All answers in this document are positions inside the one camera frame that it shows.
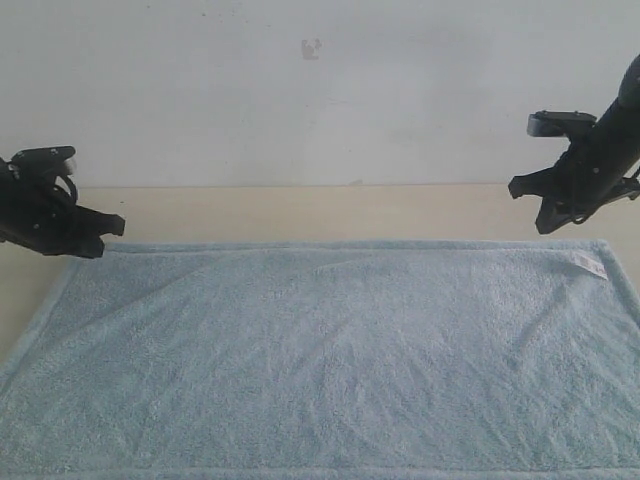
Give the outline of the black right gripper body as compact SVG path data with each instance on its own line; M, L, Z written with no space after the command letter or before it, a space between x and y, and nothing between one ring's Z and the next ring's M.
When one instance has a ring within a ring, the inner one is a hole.
M639 174L628 171L639 160L639 109L610 107L581 140L571 143L556 163L560 202L583 210L586 220L600 207L639 197Z

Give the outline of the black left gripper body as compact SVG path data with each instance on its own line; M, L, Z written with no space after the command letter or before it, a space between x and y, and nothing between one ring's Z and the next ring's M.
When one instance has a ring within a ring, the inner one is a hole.
M28 176L16 178L8 162L1 163L1 240L44 254L47 228L77 227L76 205L61 179L57 187Z

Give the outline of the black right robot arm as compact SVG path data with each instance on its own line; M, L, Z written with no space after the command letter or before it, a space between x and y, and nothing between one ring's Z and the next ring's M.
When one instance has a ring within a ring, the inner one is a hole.
M602 206L639 197L639 60L634 59L618 94L599 118L584 112L537 111L528 117L531 137L565 137L567 149L549 168L515 176L508 184L512 198L538 196L535 220L539 234L587 221Z

